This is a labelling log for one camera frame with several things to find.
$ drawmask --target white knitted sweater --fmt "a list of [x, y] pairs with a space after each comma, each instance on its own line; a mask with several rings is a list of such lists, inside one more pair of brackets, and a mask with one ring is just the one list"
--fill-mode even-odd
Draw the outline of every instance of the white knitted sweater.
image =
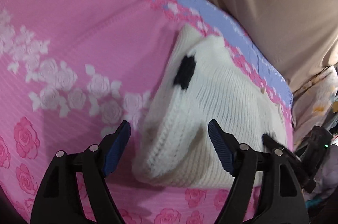
[[[182, 89], [173, 81], [185, 55], [194, 57], [196, 67]], [[233, 64], [223, 38], [204, 38], [185, 25], [141, 129], [132, 166], [136, 178], [162, 186], [231, 187], [234, 178], [223, 170], [208, 137], [211, 119], [256, 151], [264, 150], [263, 133], [286, 145], [280, 106]], [[255, 185], [260, 181], [256, 175]]]

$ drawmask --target white knit fabric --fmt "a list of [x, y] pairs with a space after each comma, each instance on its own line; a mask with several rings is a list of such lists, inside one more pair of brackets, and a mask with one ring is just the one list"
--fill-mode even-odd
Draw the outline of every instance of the white knit fabric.
[[[196, 67], [182, 90], [173, 81], [185, 55], [194, 56]], [[263, 133], [286, 145], [280, 106], [233, 64], [223, 38], [204, 38], [185, 25], [141, 130], [132, 166], [136, 178], [162, 186], [231, 187], [234, 178], [223, 170], [208, 137], [211, 119], [256, 151], [264, 150]], [[255, 185], [260, 182], [256, 175]]]

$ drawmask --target ribbed blue rubber pad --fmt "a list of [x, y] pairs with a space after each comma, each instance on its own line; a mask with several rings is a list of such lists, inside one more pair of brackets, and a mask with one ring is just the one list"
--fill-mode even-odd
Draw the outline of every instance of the ribbed blue rubber pad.
[[117, 164], [119, 163], [123, 151], [127, 146], [130, 134], [130, 124], [127, 123], [123, 126], [110, 150], [106, 153], [102, 169], [104, 176], [108, 176], [116, 170]]
[[215, 122], [215, 120], [211, 120], [208, 124], [210, 140], [216, 150], [219, 160], [221, 161], [223, 169], [231, 175], [234, 175], [234, 154], [228, 148], [220, 135], [224, 132], [222, 130], [220, 131], [220, 128], [217, 124], [215, 124]]

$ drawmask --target black patch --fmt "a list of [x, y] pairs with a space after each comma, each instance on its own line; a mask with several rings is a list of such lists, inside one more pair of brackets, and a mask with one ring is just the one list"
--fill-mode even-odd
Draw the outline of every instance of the black patch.
[[192, 76], [194, 75], [195, 67], [195, 58], [193, 56], [185, 56], [182, 59], [179, 71], [175, 76], [174, 86], [180, 85], [183, 90], [186, 90], [189, 86]]

